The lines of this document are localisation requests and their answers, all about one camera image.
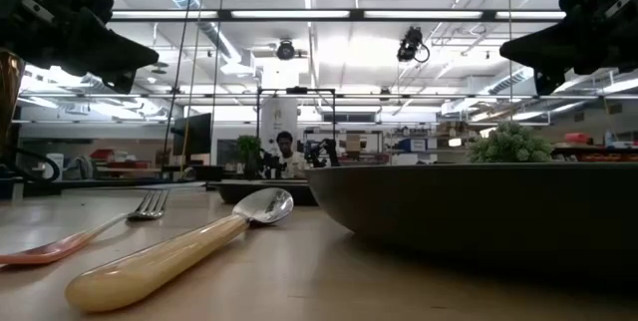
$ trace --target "potted plant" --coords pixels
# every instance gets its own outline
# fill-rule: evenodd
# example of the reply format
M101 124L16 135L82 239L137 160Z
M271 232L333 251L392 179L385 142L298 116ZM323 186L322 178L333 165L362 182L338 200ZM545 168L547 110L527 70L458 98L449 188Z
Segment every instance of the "potted plant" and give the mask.
M544 162L551 161L551 151L551 144L530 128L505 122L470 144L470 162Z
M256 178L259 169L258 160L261 139L255 136L239 136L237 138L237 147L244 165L244 177L248 180Z

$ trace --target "green succulent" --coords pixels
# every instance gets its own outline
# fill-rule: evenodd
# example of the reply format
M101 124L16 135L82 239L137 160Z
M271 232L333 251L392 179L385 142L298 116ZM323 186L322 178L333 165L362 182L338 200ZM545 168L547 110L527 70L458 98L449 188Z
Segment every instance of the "green succulent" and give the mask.
M487 138L470 144L470 162L551 161L552 147L529 128L504 122Z

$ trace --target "spoon handle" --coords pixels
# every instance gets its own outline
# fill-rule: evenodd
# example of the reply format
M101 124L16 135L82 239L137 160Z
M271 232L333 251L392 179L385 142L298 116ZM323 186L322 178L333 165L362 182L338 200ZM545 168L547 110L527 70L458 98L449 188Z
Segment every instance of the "spoon handle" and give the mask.
M248 228L231 215L87 271L69 283L67 301L88 312L140 301Z

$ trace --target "red object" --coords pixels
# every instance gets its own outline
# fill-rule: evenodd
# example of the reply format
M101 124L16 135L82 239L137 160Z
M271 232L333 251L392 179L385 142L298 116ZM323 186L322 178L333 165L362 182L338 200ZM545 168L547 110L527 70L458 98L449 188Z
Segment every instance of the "red object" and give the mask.
M568 133L565 135L565 141L572 144L586 145L591 137L585 133Z
M149 167L151 167L151 162L147 161L147 160L111 161L111 162L107 162L107 167L113 167L113 168L149 168Z
M109 157L113 155L115 150L96 150L91 153L91 159L94 161L108 161Z

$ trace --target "spoon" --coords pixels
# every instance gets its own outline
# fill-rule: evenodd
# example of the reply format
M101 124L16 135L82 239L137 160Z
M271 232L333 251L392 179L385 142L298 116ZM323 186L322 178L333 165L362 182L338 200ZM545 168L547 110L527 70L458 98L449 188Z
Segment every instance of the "spoon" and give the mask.
M149 296L210 252L245 231L270 224L293 208L284 189L266 188L242 199L232 215L98 266L76 277L65 291L67 301L87 312L116 310Z

